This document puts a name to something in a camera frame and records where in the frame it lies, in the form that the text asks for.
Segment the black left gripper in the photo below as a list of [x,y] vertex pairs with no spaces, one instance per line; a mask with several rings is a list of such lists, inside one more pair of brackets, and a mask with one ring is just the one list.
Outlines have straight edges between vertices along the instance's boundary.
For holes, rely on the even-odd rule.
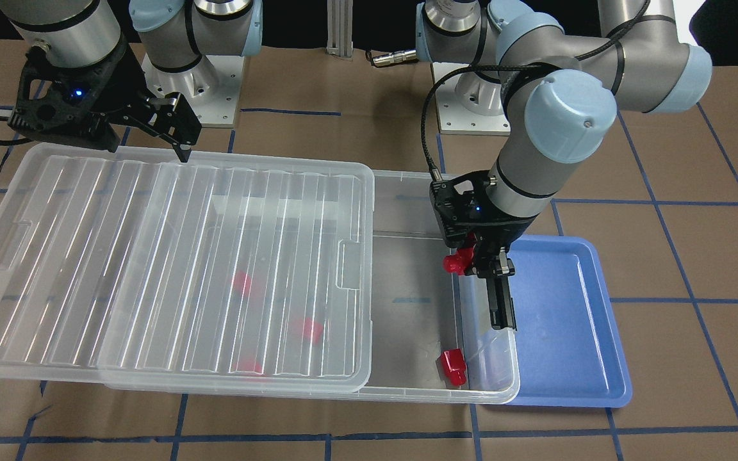
[[490,326],[494,330],[516,330],[516,317],[509,278],[516,270],[509,258],[510,248],[535,221],[516,218],[504,223],[474,225],[465,232],[459,254],[464,263],[462,275],[486,279]]

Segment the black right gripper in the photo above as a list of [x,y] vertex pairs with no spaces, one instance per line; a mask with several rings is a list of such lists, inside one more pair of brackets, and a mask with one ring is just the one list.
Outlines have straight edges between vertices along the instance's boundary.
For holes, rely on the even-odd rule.
[[26,53],[8,126],[36,142],[115,152],[115,124],[162,139],[187,163],[202,123],[181,93],[155,95],[131,47],[120,39],[101,61],[68,69],[50,64],[49,44]]

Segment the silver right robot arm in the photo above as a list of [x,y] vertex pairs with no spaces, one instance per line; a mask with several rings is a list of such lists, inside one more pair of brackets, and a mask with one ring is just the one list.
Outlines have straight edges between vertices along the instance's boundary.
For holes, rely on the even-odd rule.
[[182,163],[208,119],[228,103],[213,57],[254,56],[261,1],[131,1],[131,24],[150,68],[136,58],[106,1],[0,1],[29,49],[17,102],[3,117],[27,140],[117,151],[115,125],[166,142]]

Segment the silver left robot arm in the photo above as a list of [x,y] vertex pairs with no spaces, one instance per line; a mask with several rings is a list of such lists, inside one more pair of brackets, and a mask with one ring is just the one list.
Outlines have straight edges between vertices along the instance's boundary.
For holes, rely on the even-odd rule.
[[436,81],[480,73],[496,81],[510,137],[492,167],[453,180],[431,157],[429,196],[446,271],[486,281],[495,330],[514,328],[510,248],[603,143],[619,111],[682,113],[708,90],[712,56],[678,37],[671,1],[600,1],[602,35],[569,35],[522,1],[425,1],[416,10],[416,55],[461,68]]

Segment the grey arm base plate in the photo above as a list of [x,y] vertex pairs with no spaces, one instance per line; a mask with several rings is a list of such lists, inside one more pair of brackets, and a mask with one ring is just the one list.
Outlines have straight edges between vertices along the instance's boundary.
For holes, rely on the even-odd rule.
[[509,136],[498,82],[477,73],[454,76],[436,91],[439,131],[442,134]]
[[147,87],[164,95],[178,92],[190,103],[205,127],[232,128],[240,102],[247,59],[244,56],[205,56],[193,69],[167,73],[144,56],[142,69]]

